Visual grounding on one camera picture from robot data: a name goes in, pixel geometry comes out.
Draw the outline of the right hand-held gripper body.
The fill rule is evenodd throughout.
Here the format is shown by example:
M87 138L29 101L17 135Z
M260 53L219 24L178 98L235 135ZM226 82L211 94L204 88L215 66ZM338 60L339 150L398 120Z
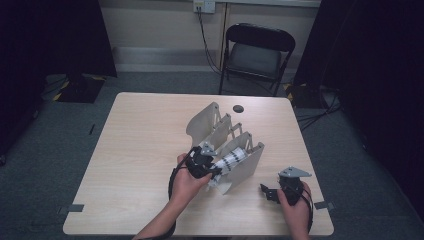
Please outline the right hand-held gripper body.
M278 173L279 184L283 190L287 202L290 206L294 206L303 195L304 185L301 182L301 177L311 177L311 174L289 166Z

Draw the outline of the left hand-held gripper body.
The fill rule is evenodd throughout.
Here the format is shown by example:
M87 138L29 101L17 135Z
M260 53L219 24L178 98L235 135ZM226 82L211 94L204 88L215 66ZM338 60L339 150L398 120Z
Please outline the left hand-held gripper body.
M195 146L189 151L185 164L190 174L194 178L200 179L208 175L207 171L214 164L213 160L216 155L213 146L209 142L205 142L202 146Z

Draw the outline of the white towel with black pattern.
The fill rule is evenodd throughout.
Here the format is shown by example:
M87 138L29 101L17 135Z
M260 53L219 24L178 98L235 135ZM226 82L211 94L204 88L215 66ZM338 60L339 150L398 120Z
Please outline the white towel with black pattern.
M227 155L216 162L216 164L220 165L220 169L222 169L222 171L220 175L211 178L208 186L211 188L217 188L222 194L225 194L232 185L232 183L228 180L229 174L232 173L236 166L243 162L246 158L247 152L240 147L230 151Z

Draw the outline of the grey expandable metal file rack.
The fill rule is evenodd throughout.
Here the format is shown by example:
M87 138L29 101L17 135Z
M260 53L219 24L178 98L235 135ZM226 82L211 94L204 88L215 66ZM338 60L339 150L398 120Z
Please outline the grey expandable metal file rack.
M221 116L216 102L209 104L190 120L186 133L192 138L192 148L202 146L205 142L213 146L217 153L213 163L237 147L247 152L247 158L229 174L228 180L232 185L225 194L255 173L265 148L262 142L254 144L252 134L244 131L241 123L233 124L229 114Z

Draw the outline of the person's right hand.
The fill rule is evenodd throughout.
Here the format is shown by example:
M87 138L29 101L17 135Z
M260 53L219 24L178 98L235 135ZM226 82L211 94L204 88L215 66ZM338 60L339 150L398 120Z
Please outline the person's right hand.
M303 182L304 199L299 199L294 206L290 206L286 196L281 189L277 190L280 205L282 207L283 216L288 226L289 232L308 232L309 234L309 217L310 217L310 188L306 182Z

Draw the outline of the person's left hand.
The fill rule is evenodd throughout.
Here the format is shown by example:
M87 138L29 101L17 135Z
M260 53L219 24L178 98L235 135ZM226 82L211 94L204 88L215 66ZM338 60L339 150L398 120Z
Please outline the person's left hand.
M186 208L199 191L209 183L211 176L212 174L209 173L202 178L195 178L183 163L174 178L169 203L179 209Z

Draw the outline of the black stand base yellow tape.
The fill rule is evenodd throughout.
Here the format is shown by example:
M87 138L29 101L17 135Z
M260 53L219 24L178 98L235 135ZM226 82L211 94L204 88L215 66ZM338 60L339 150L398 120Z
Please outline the black stand base yellow tape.
M102 76L84 76L67 74L66 79L54 101L69 103L94 103L106 78Z
M318 90L305 84L300 86L284 84L284 90L294 108L321 108L321 95Z

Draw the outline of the black curtain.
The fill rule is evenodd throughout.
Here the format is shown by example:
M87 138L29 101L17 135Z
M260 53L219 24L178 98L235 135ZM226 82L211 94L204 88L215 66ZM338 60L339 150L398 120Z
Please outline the black curtain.
M54 74L117 75L99 0L0 0L0 156Z
M294 82L338 90L424 220L424 0L321 0Z

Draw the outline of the black folding chair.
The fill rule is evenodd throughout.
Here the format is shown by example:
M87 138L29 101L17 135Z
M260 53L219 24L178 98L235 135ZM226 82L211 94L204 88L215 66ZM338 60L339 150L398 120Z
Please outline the black folding chair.
M236 75L270 83L276 96L295 46L294 37L281 29L250 23L230 26L225 32L219 93L224 79Z

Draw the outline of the white wall socket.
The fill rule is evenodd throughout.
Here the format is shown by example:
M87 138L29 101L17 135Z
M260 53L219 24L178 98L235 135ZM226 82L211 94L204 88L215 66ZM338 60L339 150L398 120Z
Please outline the white wall socket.
M195 13L214 14L216 3L214 0L193 0L193 11Z

